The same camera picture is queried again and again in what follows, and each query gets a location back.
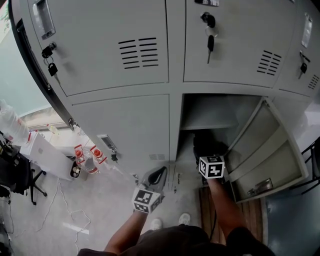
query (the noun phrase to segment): red bottle cap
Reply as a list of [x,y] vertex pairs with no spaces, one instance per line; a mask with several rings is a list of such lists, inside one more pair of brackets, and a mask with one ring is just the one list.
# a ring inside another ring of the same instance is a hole
[[97,158],[102,157],[102,152],[99,149],[95,149],[93,153]]
[[76,151],[75,151],[75,155],[76,155],[77,157],[81,157],[81,156],[82,156],[82,152],[81,152],[80,150],[76,150]]

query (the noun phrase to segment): office chair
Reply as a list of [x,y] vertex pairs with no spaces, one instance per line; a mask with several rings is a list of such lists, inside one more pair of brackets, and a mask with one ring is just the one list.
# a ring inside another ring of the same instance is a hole
[[34,188],[39,190],[45,197],[48,194],[36,185],[36,181],[41,174],[46,175],[47,173],[41,170],[33,177],[34,172],[35,170],[31,169],[29,160],[22,154],[16,151],[8,155],[5,150],[2,150],[0,154],[0,185],[6,186],[12,192],[22,195],[30,188],[31,202],[37,205],[34,201]]
[[295,185],[290,187],[291,190],[294,190],[296,188],[300,188],[302,186],[308,185],[313,182],[317,182],[312,187],[308,188],[307,190],[303,191],[301,195],[304,195],[305,193],[309,192],[310,190],[313,190],[315,187],[320,185],[320,137],[316,139],[314,143],[312,143],[309,147],[307,147],[303,152],[302,155],[307,152],[308,150],[311,151],[311,155],[308,157],[308,159],[305,161],[307,163],[311,159],[312,163],[312,179],[304,182],[299,185]]

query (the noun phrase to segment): shoe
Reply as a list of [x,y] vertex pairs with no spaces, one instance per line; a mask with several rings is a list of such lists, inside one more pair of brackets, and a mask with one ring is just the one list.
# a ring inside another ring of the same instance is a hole
[[184,225],[189,226],[190,225],[190,220],[191,220],[191,217],[190,217],[189,213],[186,213],[186,212],[182,213],[180,218],[179,218],[179,225],[184,224]]
[[153,221],[151,221],[151,230],[159,230],[162,229],[162,221],[159,218],[155,218]]

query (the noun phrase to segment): chair leg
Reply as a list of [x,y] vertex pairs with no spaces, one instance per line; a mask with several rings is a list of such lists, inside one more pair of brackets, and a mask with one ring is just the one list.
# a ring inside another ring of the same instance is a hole
[[36,184],[33,185],[37,190],[39,190],[44,196],[47,194],[46,192],[43,192]]
[[302,186],[304,186],[304,185],[308,185],[308,184],[310,184],[310,183],[312,183],[312,182],[319,181],[319,180],[320,180],[320,177],[317,177],[317,178],[314,178],[314,179],[312,179],[312,180],[309,180],[309,181],[307,181],[307,182],[305,182],[305,183],[302,183],[302,184],[300,184],[300,185],[291,186],[289,189],[290,189],[290,190],[294,190],[294,189],[296,189],[296,188],[300,188],[300,187],[302,187]]
[[305,193],[309,192],[310,190],[313,190],[315,187],[319,186],[320,185],[320,181],[313,185],[312,187],[308,188],[306,191],[302,192],[301,195],[304,195]]
[[33,205],[36,205],[37,203],[34,201],[34,186],[33,185],[30,186],[30,194],[31,194],[31,202],[33,203]]
[[44,172],[44,171],[41,170],[41,171],[33,178],[33,180],[32,180],[32,183],[33,183],[33,184],[36,183],[37,179],[40,177],[40,175],[41,175],[43,172]]

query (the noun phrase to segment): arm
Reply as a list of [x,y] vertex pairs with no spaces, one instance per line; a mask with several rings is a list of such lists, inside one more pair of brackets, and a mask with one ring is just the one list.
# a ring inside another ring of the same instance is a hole
[[216,217],[224,237],[227,238],[235,228],[246,227],[242,212],[236,203],[229,198],[223,186],[215,178],[207,179],[207,182],[215,206]]
[[111,237],[104,251],[119,255],[128,248],[135,246],[145,225],[147,216],[148,214],[136,210]]

